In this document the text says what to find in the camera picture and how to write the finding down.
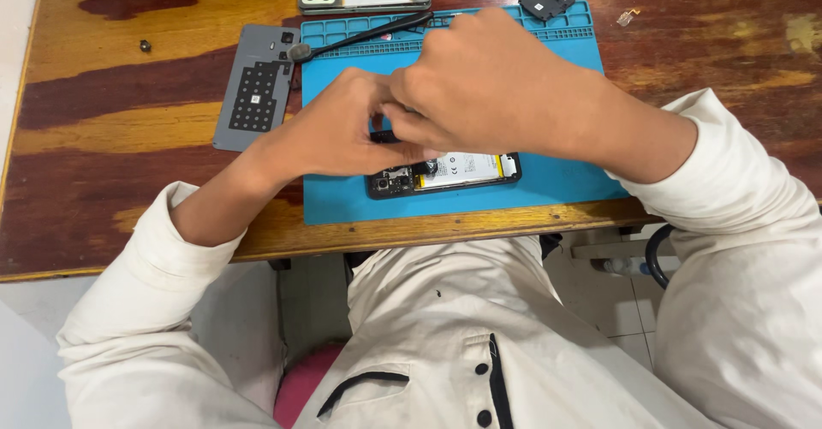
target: white wall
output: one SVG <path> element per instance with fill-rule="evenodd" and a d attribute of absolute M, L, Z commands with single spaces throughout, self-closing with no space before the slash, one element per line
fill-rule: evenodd
<path fill-rule="evenodd" d="M 36 0 L 0 0 L 0 170 Z M 265 264 L 226 268 L 191 319 L 200 343 L 238 391 L 271 414 L 283 360 L 278 335 L 276 273 Z M 0 426 L 69 429 L 57 371 L 57 331 L 96 280 L 67 278 L 0 284 Z"/>
<path fill-rule="evenodd" d="M 36 0 L 0 0 L 0 170 L 17 101 L 31 14 Z"/>

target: person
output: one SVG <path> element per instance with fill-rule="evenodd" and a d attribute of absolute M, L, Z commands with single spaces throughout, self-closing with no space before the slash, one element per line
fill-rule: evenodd
<path fill-rule="evenodd" d="M 370 142 L 378 114 L 404 142 Z M 484 9 L 391 76 L 345 70 L 210 182 L 159 194 L 58 335 L 74 427 L 277 427 L 191 338 L 191 309 L 295 177 L 451 151 L 589 161 L 679 229 L 653 374 L 563 308 L 535 237 L 380 250 L 354 270 L 354 336 L 295 427 L 822 424 L 807 187 L 710 89 L 651 107 Z"/>

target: wooden table edge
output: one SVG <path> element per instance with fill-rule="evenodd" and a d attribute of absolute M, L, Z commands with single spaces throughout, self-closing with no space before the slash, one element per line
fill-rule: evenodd
<path fill-rule="evenodd" d="M 822 205 L 822 199 L 818 199 L 817 204 Z M 610 226 L 621 226 L 621 225 L 648 225 L 651 223 L 659 223 L 661 219 L 659 217 L 653 216 L 651 214 L 647 214 L 647 218 L 642 219 L 630 219 L 625 221 L 620 220 L 603 220 L 599 223 L 595 224 L 580 224 L 580 223 L 560 223 L 554 224 L 549 226 L 532 226 L 531 230 L 524 231 L 524 232 L 516 232 L 511 233 L 505 230 L 497 230 L 497 231 L 490 231 L 490 232 L 480 232 L 474 235 L 469 236 L 468 238 L 465 235 L 461 235 L 458 239 L 448 239 L 444 237 L 433 237 L 429 240 L 421 240 L 419 245 L 436 245 L 442 243 L 448 243 L 453 241 L 475 241 L 475 240 L 487 240 L 491 238 L 504 238 L 504 237 L 515 237 L 515 236 L 527 236 L 527 235 L 538 235 L 546 232 L 568 232 L 574 230 L 593 230 L 597 228 L 607 228 Z M 335 245 L 335 246 L 328 246 L 322 249 L 317 248 L 309 248 L 304 250 L 293 250 L 290 252 L 286 251 L 273 251 L 273 252 L 264 252 L 260 254 L 254 254 L 249 256 L 236 256 L 231 259 L 231 264 L 236 264 L 239 262 L 256 262 L 260 260 L 271 260 L 271 259 L 285 259 L 288 257 L 297 257 L 297 256 L 318 256 L 320 254 L 328 254 L 334 252 L 353 252 L 353 251 L 360 251 L 360 250 L 378 250 L 378 249 L 390 249 L 395 247 L 402 247 L 406 246 L 405 243 L 364 243 L 364 244 L 351 244 L 351 245 Z M 103 273 L 105 267 L 85 267 L 85 268 L 71 268 L 67 270 L 50 270 L 45 272 L 31 272 L 27 274 L 15 274 L 9 276 L 2 276 L 0 275 L 0 283 L 14 283 L 20 281 L 39 281 L 39 280 L 46 280 L 51 278 L 64 278 L 64 277 L 73 277 L 73 276 L 90 276 L 90 275 L 99 275 Z"/>

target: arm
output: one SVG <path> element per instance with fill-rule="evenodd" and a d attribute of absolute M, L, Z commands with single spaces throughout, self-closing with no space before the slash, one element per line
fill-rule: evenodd
<path fill-rule="evenodd" d="M 391 90 L 399 104 L 384 111 L 400 139 L 590 161 L 621 177 L 682 229 L 684 264 L 658 316 L 660 378 L 725 426 L 822 420 L 822 218 L 710 90 L 647 106 L 496 9 L 430 32 Z"/>
<path fill-rule="evenodd" d="M 369 116 L 389 96 L 380 76 L 347 71 L 202 188 L 178 182 L 160 193 L 57 336 L 74 427 L 275 426 L 233 391 L 188 317 L 247 225 L 294 177 L 427 159 L 415 144 L 371 143 Z"/>

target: black handle brush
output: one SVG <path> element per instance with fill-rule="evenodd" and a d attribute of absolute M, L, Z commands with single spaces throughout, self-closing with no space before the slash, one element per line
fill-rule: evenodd
<path fill-rule="evenodd" d="M 377 26 L 367 31 L 363 31 L 362 33 L 357 34 L 355 36 L 351 36 L 348 39 L 344 39 L 342 41 L 335 42 L 331 45 L 326 45 L 315 50 L 311 49 L 311 45 L 300 42 L 298 44 L 292 45 L 292 47 L 289 48 L 288 56 L 290 59 L 294 61 L 294 63 L 305 63 L 306 61 L 311 61 L 311 59 L 315 56 L 318 56 L 321 53 L 327 52 L 329 50 L 334 50 L 345 45 L 351 45 L 357 42 L 366 41 L 368 39 L 371 39 L 372 37 L 381 36 L 383 34 L 404 31 L 405 29 L 408 29 L 410 27 L 425 24 L 432 18 L 434 18 L 434 12 L 421 12 L 418 14 L 408 15 L 407 17 L 383 24 L 382 26 Z"/>

